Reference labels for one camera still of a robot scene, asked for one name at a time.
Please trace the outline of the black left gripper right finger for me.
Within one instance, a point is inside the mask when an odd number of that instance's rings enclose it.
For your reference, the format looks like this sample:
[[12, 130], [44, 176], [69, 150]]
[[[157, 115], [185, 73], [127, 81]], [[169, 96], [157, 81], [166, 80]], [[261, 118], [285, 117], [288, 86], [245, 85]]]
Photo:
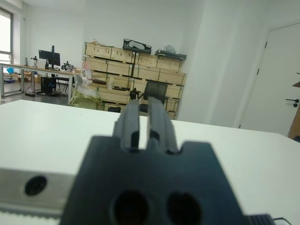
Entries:
[[159, 149], [168, 154], [178, 154], [176, 135], [170, 120], [160, 100], [148, 99], [148, 137], [157, 140]]

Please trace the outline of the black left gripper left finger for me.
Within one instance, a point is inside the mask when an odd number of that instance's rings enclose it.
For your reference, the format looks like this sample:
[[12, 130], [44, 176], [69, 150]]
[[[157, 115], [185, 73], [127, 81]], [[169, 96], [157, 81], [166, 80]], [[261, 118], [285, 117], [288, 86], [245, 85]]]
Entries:
[[122, 150], [137, 150], [139, 146], [140, 123], [139, 102], [131, 100], [114, 124], [113, 136], [120, 139]]

